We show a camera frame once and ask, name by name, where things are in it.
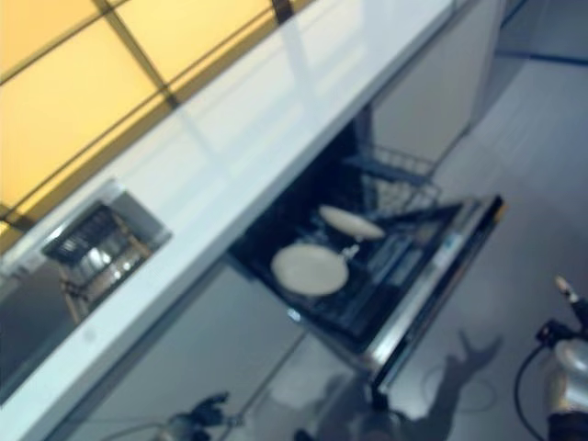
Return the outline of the dark right robot hand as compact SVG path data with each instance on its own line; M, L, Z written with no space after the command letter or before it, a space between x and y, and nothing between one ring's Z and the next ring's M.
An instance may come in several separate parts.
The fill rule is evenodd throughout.
M562 276L555 277L555 284L564 296L583 328L587 327L587 299L576 292L571 283Z

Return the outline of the dark left robot hand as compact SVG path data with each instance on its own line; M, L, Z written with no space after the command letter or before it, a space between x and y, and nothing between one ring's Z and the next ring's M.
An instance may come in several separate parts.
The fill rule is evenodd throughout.
M244 424L240 414L229 415L224 412L225 405L230 398L228 391L215 393L203 401L197 403L189 412L189 417L194 424L200 427L238 427Z

